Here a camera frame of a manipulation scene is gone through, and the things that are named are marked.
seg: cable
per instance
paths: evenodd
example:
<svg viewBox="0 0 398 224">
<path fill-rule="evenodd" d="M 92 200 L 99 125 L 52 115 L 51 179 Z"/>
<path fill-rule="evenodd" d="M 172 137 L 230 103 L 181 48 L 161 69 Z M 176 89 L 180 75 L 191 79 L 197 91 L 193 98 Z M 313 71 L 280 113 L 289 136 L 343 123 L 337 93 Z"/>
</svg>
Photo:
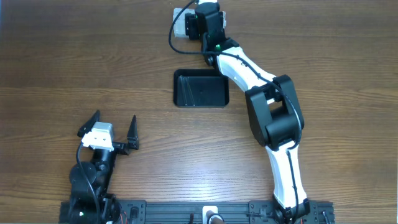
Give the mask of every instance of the cable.
<svg viewBox="0 0 398 224">
<path fill-rule="evenodd" d="M 299 212 L 299 195 L 297 193 L 297 186 L 296 186 L 296 180 L 294 177 L 293 162 L 292 162 L 292 157 L 290 156 L 290 151 L 288 150 L 286 152 L 286 154 L 287 154 L 287 158 L 289 159 L 290 172 L 292 173 L 292 180 L 293 180 L 293 189 L 294 189 L 294 194 L 296 197 L 296 211 L 292 218 L 292 224 L 294 224 L 296 222 L 297 214 Z"/>
<path fill-rule="evenodd" d="M 292 107 L 292 110 L 293 110 L 293 112 L 294 112 L 294 115 L 295 115 L 295 117 L 296 117 L 296 119 L 297 119 L 297 121 L 298 121 L 298 137 L 297 137 L 297 139 L 295 140 L 295 144 L 294 144 L 292 147 L 288 148 L 289 150 L 290 150 L 290 149 L 295 149 L 295 148 L 300 144 L 301 137 L 302 137 L 302 126 L 301 126 L 301 122 L 300 122 L 300 117 L 299 117 L 299 114 L 297 113 L 297 110 L 295 109 L 295 106 L 293 105 L 293 103 L 292 103 L 291 100 L 289 99 L 289 97 L 287 97 L 287 95 L 282 91 L 282 89 L 280 89 L 280 87 L 279 87 L 278 85 L 276 85 L 274 82 L 272 82 L 272 81 L 270 81 L 270 80 L 267 80 L 267 79 L 263 78 L 263 77 L 262 77 L 262 76 L 261 76 L 261 75 L 260 75 L 260 74 L 259 74 L 247 61 L 245 61 L 245 59 L 239 57 L 238 55 L 233 55 L 233 54 L 229 54 L 229 53 L 225 53 L 225 52 L 212 52 L 212 51 L 207 51 L 207 52 L 186 52 L 186 51 L 182 51 L 182 50 L 176 49 L 176 48 L 173 46 L 173 43 L 172 43 L 172 32 L 173 32 L 173 29 L 174 29 L 174 25 L 175 25 L 177 19 L 179 19 L 179 17 L 181 16 L 181 14 L 184 12 L 184 10 L 186 10 L 186 9 L 187 9 L 190 5 L 192 5 L 195 1 L 196 1 L 196 0 L 190 1 L 190 2 L 177 14 L 177 16 L 175 17 L 175 19 L 173 20 L 173 23 L 172 23 L 172 25 L 171 25 L 171 27 L 170 27 L 170 31 L 169 31 L 169 45 L 170 45 L 170 47 L 171 47 L 175 52 L 177 52 L 177 53 L 179 53 L 179 54 L 187 54 L 187 55 L 215 55 L 215 56 L 218 56 L 218 55 L 225 55 L 225 56 L 229 56 L 229 57 L 236 58 L 236 59 L 242 61 L 242 63 L 243 63 L 245 66 L 247 66 L 248 68 L 250 68 L 250 70 L 252 70 L 252 72 L 258 77 L 258 79 L 260 79 L 260 80 L 262 80 L 262 81 L 264 81 L 264 82 L 266 82 L 266 83 L 272 85 L 272 86 L 279 92 L 279 94 L 281 94 L 281 95 L 285 98 L 285 100 L 288 102 L 288 104 Z"/>
<path fill-rule="evenodd" d="M 86 174 L 86 172 L 85 172 L 85 170 L 84 170 L 84 168 L 83 168 L 83 166 L 82 166 L 82 164 L 80 162 L 80 151 L 81 151 L 82 147 L 83 147 L 83 143 L 81 142 L 79 147 L 77 148 L 76 161 L 77 161 L 80 173 L 82 174 L 83 178 L 87 181 L 87 184 L 88 184 L 88 186 L 90 188 L 90 192 L 93 195 L 94 203 L 95 203 L 95 209 L 97 211 L 97 223 L 100 224 L 100 220 L 101 220 L 100 219 L 100 203 L 98 201 L 97 196 L 95 195 L 93 186 L 91 185 L 90 180 L 88 179 L 87 174 Z"/>
</svg>

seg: black cable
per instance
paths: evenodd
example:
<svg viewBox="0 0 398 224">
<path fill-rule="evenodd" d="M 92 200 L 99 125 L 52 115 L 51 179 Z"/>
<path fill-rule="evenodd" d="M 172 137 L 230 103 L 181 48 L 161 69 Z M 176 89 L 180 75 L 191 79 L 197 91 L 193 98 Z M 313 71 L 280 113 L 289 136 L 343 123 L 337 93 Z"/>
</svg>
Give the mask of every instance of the black cable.
<svg viewBox="0 0 398 224">
<path fill-rule="evenodd" d="M 290 172 L 292 173 L 292 180 L 293 180 L 293 189 L 294 189 L 294 194 L 296 197 L 296 211 L 292 218 L 292 224 L 294 224 L 296 222 L 297 214 L 299 212 L 299 195 L 297 193 L 296 179 L 294 177 L 293 162 L 292 162 L 292 158 L 290 156 L 290 151 L 288 150 L 286 152 L 286 154 L 287 154 L 287 158 L 289 159 Z"/>
<path fill-rule="evenodd" d="M 95 195 L 93 186 L 91 185 L 90 180 L 88 179 L 87 174 L 86 174 L 86 172 L 85 172 L 85 170 L 84 170 L 84 168 L 83 168 L 83 166 L 81 165 L 81 162 L 80 162 L 80 151 L 81 151 L 82 147 L 83 147 L 83 143 L 81 142 L 79 147 L 77 148 L 76 161 L 77 161 L 80 173 L 82 174 L 83 178 L 87 181 L 87 184 L 88 184 L 88 186 L 90 188 L 90 192 L 93 195 L 94 203 L 95 203 L 95 209 L 97 211 L 97 223 L 100 224 L 101 223 L 100 222 L 100 220 L 101 220 L 101 218 L 100 218 L 100 213 L 101 213 L 100 212 L 100 203 L 98 201 L 97 196 Z"/>
<path fill-rule="evenodd" d="M 296 119 L 297 119 L 297 121 L 298 121 L 298 137 L 297 137 L 297 139 L 295 140 L 295 144 L 294 144 L 292 147 L 288 148 L 288 149 L 295 149 L 295 148 L 300 144 L 301 136 L 302 136 L 302 126 L 301 126 L 301 122 L 300 122 L 300 117 L 299 117 L 299 114 L 297 113 L 297 110 L 295 109 L 295 106 L 293 105 L 293 103 L 292 103 L 291 100 L 289 99 L 289 97 L 287 97 L 287 95 L 282 91 L 282 89 L 280 89 L 280 87 L 279 87 L 278 85 L 276 85 L 274 82 L 272 82 L 272 81 L 270 81 L 270 80 L 267 80 L 267 79 L 263 78 L 263 77 L 262 77 L 262 76 L 261 76 L 261 75 L 260 75 L 260 74 L 259 74 L 247 61 L 245 61 L 245 59 L 239 57 L 238 55 L 233 55 L 233 54 L 229 54 L 229 53 L 225 53 L 225 52 L 211 52 L 211 51 L 207 51 L 207 52 L 186 52 L 186 51 L 182 51 L 182 50 L 176 49 L 176 48 L 173 46 L 173 43 L 172 43 L 172 32 L 173 32 L 173 29 L 174 29 L 174 25 L 175 25 L 177 19 L 179 19 L 179 17 L 181 16 L 181 14 L 184 12 L 184 10 L 186 10 L 186 9 L 187 9 L 190 5 L 192 5 L 195 1 L 196 1 L 196 0 L 190 1 L 190 2 L 177 14 L 177 16 L 175 17 L 175 19 L 173 20 L 173 23 L 172 23 L 172 25 L 171 25 L 171 27 L 170 27 L 170 31 L 169 31 L 169 45 L 170 45 L 170 47 L 171 47 L 175 52 L 177 52 L 177 53 L 179 53 L 179 54 L 187 54 L 187 55 L 215 55 L 215 56 L 217 56 L 217 55 L 225 55 L 225 56 L 229 56 L 229 57 L 236 58 L 236 59 L 242 61 L 242 63 L 243 63 L 245 66 L 247 66 L 248 68 L 250 68 L 250 70 L 252 70 L 252 72 L 258 77 L 258 79 L 260 79 L 260 80 L 262 80 L 262 81 L 264 81 L 264 82 L 266 82 L 266 83 L 272 85 L 272 86 L 285 98 L 285 100 L 288 102 L 288 104 L 292 107 L 292 110 L 293 110 L 293 112 L 294 112 L 294 115 L 296 116 Z"/>
</svg>

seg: wooden tabletop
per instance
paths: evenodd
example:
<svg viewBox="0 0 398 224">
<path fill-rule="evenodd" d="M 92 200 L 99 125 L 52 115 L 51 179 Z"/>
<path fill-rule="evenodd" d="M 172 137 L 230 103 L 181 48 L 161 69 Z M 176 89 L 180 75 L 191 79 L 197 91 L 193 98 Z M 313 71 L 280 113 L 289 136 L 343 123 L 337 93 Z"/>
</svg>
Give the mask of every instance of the wooden tabletop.
<svg viewBox="0 0 398 224">
<path fill-rule="evenodd" d="M 110 192 L 151 202 L 270 200 L 267 152 L 252 136 L 244 94 L 181 109 L 179 68 L 201 56 L 167 44 L 186 0 L 3 0 L 0 26 L 0 222 L 58 222 L 76 164 L 78 128 L 95 112 L 141 148 L 119 156 Z M 299 150 L 312 200 L 338 223 L 395 223 L 398 1 L 224 0 L 226 33 L 246 55 L 294 81 L 305 129 Z M 174 39 L 178 48 L 199 42 Z M 84 150 L 82 158 L 92 152 Z"/>
</svg>

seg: wooden table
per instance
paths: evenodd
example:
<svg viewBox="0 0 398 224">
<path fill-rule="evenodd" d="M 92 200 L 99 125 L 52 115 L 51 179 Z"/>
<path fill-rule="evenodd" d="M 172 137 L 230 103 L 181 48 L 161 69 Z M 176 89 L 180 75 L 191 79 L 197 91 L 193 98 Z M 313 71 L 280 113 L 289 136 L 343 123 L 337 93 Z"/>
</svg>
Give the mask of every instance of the wooden table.
<svg viewBox="0 0 398 224">
<path fill-rule="evenodd" d="M 295 82 L 308 197 L 334 202 L 339 223 L 395 223 L 398 1 L 220 2 L 227 34 L 260 67 Z M 271 199 L 269 159 L 233 82 L 225 108 L 172 102 L 174 71 L 206 68 L 201 56 L 167 44 L 173 9 L 186 3 L 3 0 L 0 222 L 58 221 L 76 132 L 97 109 L 119 141 L 138 117 L 141 148 L 118 157 L 109 190 L 118 198 Z"/>
</svg>

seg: wood grain surface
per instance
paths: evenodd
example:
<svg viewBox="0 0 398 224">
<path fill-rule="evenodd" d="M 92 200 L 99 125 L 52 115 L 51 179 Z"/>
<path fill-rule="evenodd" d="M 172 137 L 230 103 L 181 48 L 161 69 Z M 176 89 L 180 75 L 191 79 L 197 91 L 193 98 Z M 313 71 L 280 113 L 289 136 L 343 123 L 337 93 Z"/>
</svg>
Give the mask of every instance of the wood grain surface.
<svg viewBox="0 0 398 224">
<path fill-rule="evenodd" d="M 95 112 L 124 141 L 110 192 L 151 202 L 270 200 L 274 181 L 251 134 L 244 94 L 180 109 L 173 73 L 206 68 L 167 35 L 186 0 L 3 0 L 0 26 L 0 222 L 58 222 L 78 128 Z M 338 223 L 395 223 L 398 1 L 223 0 L 226 32 L 263 69 L 295 82 L 299 150 L 312 200 Z M 200 43 L 174 40 L 198 50 Z M 89 159 L 92 152 L 84 150 Z"/>
</svg>

